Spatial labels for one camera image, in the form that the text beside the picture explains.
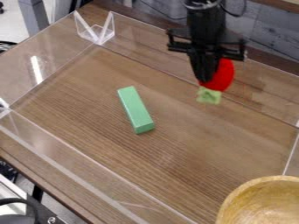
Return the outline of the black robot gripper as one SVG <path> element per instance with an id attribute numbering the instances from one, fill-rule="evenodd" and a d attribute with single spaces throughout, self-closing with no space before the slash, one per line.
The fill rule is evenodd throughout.
<path id="1" fill-rule="evenodd" d="M 197 37 L 187 27 L 173 28 L 167 36 L 169 50 L 190 56 L 195 77 L 202 82 L 211 81 L 221 59 L 242 61 L 247 57 L 247 40 L 227 28 L 205 37 Z"/>

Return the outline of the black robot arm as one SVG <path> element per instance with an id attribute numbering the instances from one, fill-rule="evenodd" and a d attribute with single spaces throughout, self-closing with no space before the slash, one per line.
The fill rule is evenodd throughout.
<path id="1" fill-rule="evenodd" d="M 247 41 L 227 29 L 226 0 L 183 0 L 183 6 L 187 25 L 167 30 L 167 47 L 187 54 L 197 79 L 207 83 L 223 59 L 246 59 Z"/>

